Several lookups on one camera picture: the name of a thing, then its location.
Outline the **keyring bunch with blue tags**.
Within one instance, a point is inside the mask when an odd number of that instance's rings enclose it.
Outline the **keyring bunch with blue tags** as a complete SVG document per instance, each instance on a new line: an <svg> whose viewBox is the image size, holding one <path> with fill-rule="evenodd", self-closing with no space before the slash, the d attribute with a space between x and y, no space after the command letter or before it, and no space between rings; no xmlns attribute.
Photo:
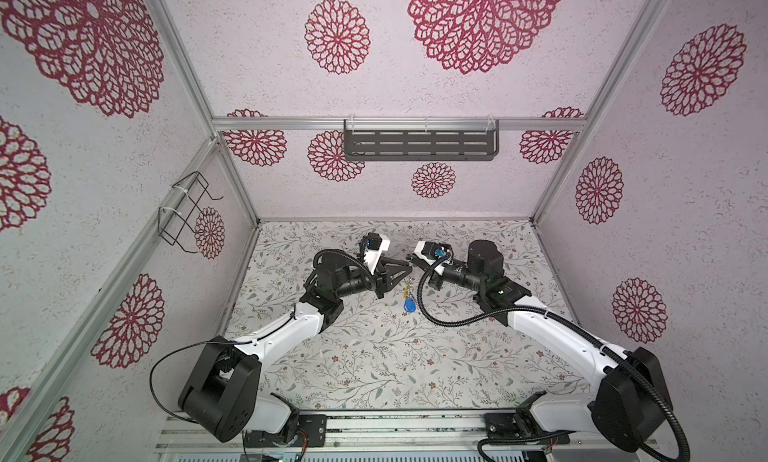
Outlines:
<svg viewBox="0 0 768 462"><path fill-rule="evenodd" d="M406 314L414 313L418 308L416 297L412 291L412 286L408 283L403 289L403 311Z"/></svg>

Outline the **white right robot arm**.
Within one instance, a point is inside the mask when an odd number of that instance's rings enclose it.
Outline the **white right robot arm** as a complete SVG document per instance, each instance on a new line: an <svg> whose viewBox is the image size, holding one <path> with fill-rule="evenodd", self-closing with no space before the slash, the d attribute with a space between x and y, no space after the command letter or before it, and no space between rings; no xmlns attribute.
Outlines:
<svg viewBox="0 0 768 462"><path fill-rule="evenodd" d="M691 459L691 447L674 412L661 363L652 352L609 343L551 310L506 276L504 257L491 241L471 242L466 261L456 260L446 243L419 241L409 260L423 271L415 300L426 320L444 328L461 328L494 319L538 342L594 389L593 397L549 393L533 397L526 411L544 439L593 432L624 452L641 451L665 461L667 455L647 441L667 424L677 446L674 460ZM444 283L473 291L479 313L460 320L442 320L431 314L423 290L426 285L440 289Z"/></svg>

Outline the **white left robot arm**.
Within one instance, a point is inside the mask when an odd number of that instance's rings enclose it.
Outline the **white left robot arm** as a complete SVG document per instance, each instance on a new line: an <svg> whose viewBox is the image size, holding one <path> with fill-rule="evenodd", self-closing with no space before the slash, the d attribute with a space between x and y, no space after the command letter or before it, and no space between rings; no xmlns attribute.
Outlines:
<svg viewBox="0 0 768 462"><path fill-rule="evenodd" d="M261 432L288 445L300 432L299 409L274 394L259 391L263 370L336 322L344 297L372 292L383 297L409 276L411 265L381 249L352 256L324 249L313 258L305 291L288 312L247 335L206 341L178 406L188 418L220 442L243 432Z"/></svg>

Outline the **grey slotted wall shelf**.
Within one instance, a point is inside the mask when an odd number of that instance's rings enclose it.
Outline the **grey slotted wall shelf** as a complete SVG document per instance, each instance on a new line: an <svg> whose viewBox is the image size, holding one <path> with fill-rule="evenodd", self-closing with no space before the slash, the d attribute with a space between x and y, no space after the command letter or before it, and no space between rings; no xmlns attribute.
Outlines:
<svg viewBox="0 0 768 462"><path fill-rule="evenodd" d="M488 162L500 151L499 131L357 129L344 120L342 147L354 162Z"/></svg>

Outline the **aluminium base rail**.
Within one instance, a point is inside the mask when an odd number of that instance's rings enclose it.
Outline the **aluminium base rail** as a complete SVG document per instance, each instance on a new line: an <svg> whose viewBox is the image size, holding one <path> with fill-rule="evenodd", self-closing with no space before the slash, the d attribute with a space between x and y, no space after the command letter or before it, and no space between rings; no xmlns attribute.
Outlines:
<svg viewBox="0 0 768 462"><path fill-rule="evenodd" d="M572 434L513 445L487 445L494 436L520 439L533 425L513 409L310 411L293 440L280 444L257 432L219 442L177 420L163 427L154 461L557 461L584 459L606 448L594 434Z"/></svg>

